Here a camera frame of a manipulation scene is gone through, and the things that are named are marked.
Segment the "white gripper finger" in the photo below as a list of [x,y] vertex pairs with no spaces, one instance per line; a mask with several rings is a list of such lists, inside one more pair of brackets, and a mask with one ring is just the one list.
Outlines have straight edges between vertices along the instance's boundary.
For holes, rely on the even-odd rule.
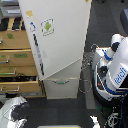
[[101,128],[99,122],[98,122],[98,118],[96,116],[90,116],[90,118],[92,119],[94,125],[93,128]]

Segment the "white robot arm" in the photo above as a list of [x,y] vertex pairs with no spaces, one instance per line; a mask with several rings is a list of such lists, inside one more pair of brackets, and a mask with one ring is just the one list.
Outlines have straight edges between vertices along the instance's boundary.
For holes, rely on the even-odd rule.
[[11,117],[13,121],[25,118],[24,128],[55,125],[93,128],[94,120],[101,120],[99,111],[86,107],[84,97],[60,100],[28,98],[26,103],[13,109]]

